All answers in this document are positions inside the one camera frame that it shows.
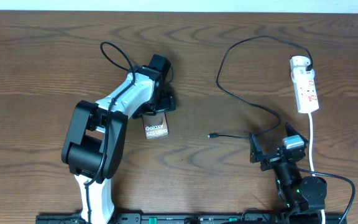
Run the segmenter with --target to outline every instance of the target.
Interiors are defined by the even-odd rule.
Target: white background
[[[358,0],[0,0],[0,10],[358,13]]]

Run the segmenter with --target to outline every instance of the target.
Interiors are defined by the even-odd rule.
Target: wood grain
[[[111,40],[136,63],[154,53],[175,66],[178,100],[168,113],[170,135],[146,140],[141,120],[128,125],[114,202],[143,212],[241,212],[280,208],[273,172],[249,163],[249,143],[208,139],[218,131],[245,134],[271,126],[271,115],[240,104],[215,85],[226,49],[255,35],[274,35],[313,55],[320,110],[314,113],[315,167],[352,179],[358,223],[358,15],[191,14],[0,11],[0,223],[33,223],[39,213],[81,209],[80,191],[60,160],[71,114],[122,83],[124,73],[99,51]],[[124,60],[113,50],[119,63]],[[288,59],[303,54],[258,40],[227,57],[221,84],[278,111],[308,136],[296,112]],[[280,144],[283,126],[261,137],[266,151]],[[300,167],[308,167],[307,159]],[[329,212],[342,212],[351,188],[327,179]]]

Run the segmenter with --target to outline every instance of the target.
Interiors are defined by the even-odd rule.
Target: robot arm
[[[149,66],[135,67],[135,82],[112,106],[110,121],[107,110],[111,99],[117,96],[133,80],[129,71],[124,83],[107,97],[95,103],[81,101],[77,104],[65,145],[62,161],[69,165],[81,190],[83,210],[81,218],[88,220],[88,203],[91,209],[91,223],[107,223],[114,213],[111,200],[111,178],[117,171],[122,159],[126,135],[127,120],[142,114],[156,114],[175,110],[173,95],[165,89],[164,81],[170,68],[170,62],[163,56],[154,55]],[[106,122],[109,134],[103,140],[86,135],[85,131],[105,132]],[[84,183],[94,177],[103,155],[104,140],[108,138],[107,159],[102,174],[89,186],[89,202]]]

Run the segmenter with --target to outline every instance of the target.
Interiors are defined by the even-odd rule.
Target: white power strip
[[[290,60],[290,65],[298,112],[316,111],[319,106],[314,85],[314,70],[306,71],[306,67],[310,65],[310,59],[304,56],[294,56]]]

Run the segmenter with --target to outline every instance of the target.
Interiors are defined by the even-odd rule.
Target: white cord
[[[313,119],[311,118],[311,113],[309,115],[309,127],[310,127],[310,140],[309,140],[309,165],[310,171],[314,171],[313,165]],[[326,213],[324,210],[321,210],[321,224],[326,224]]]

